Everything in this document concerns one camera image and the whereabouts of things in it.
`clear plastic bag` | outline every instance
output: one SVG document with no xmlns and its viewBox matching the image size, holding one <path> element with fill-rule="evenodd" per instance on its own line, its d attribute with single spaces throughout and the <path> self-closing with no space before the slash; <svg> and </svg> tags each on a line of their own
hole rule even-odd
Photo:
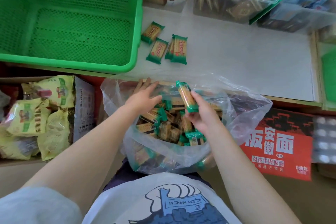
<svg viewBox="0 0 336 224">
<path fill-rule="evenodd" d="M 272 106 L 271 100 L 213 73 L 187 76 L 179 70 L 154 69 L 143 75 L 132 76 L 130 72 L 106 78 L 101 85 L 106 113 L 110 116 L 124 105 L 138 80 L 147 77 L 151 77 L 152 82 L 187 82 L 191 89 L 202 95 L 205 100 L 220 106 L 223 112 L 222 122 L 239 145 L 249 139 L 252 131 Z M 158 94 L 163 96 L 163 100 L 179 96 L 175 85 L 159 85 L 153 92 L 154 96 Z M 126 132 L 121 149 L 133 170 L 146 174 L 185 174 L 215 166 L 208 142 L 198 146 L 168 143 L 141 133 L 135 127 L 136 122 L 137 120 Z"/>
</svg>

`yellow snack bag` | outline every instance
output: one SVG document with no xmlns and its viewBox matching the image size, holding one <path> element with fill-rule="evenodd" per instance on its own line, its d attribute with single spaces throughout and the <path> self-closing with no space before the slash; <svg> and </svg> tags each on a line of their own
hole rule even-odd
<svg viewBox="0 0 336 224">
<path fill-rule="evenodd" d="M 50 112 L 48 99 L 18 100 L 2 125 L 14 136 L 38 136 L 45 132 Z"/>
<path fill-rule="evenodd" d="M 57 75 L 40 82 L 31 82 L 31 98 L 48 98 L 50 104 L 61 107 L 75 107 L 73 75 Z"/>
<path fill-rule="evenodd" d="M 70 134 L 68 110 L 59 108 L 52 113 L 46 126 L 46 132 L 37 137 L 37 145 L 41 151 L 42 160 L 55 158 L 70 146 L 68 137 Z"/>
<path fill-rule="evenodd" d="M 17 137 L 9 135 L 0 127 L 0 156 L 2 158 L 28 160 L 39 153 L 36 137 Z"/>
</svg>

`white counter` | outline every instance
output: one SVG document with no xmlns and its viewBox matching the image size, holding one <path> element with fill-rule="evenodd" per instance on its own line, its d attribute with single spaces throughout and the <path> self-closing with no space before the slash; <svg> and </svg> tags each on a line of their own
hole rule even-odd
<svg viewBox="0 0 336 224">
<path fill-rule="evenodd" d="M 314 101 L 308 36 L 196 16 L 192 1 L 188 0 L 181 14 L 143 8 L 142 31 L 155 21 L 166 26 L 159 35 L 165 41 L 170 41 L 172 34 L 188 37 L 188 64 L 164 58 L 161 65 L 146 61 L 153 45 L 142 42 L 130 74 L 153 69 L 155 73 L 173 73 L 180 68 L 197 76 L 200 71 L 209 71 L 259 94 Z"/>
</svg>

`right hand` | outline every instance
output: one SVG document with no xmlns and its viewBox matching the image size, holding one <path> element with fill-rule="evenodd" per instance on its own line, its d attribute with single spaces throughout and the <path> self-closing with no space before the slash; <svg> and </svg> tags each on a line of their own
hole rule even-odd
<svg viewBox="0 0 336 224">
<path fill-rule="evenodd" d="M 189 113 L 186 109 L 185 116 L 193 123 L 199 132 L 208 137 L 208 133 L 211 129 L 223 124 L 216 111 L 212 109 L 207 101 L 194 91 L 191 91 L 191 95 L 198 104 L 198 112 Z"/>
</svg>

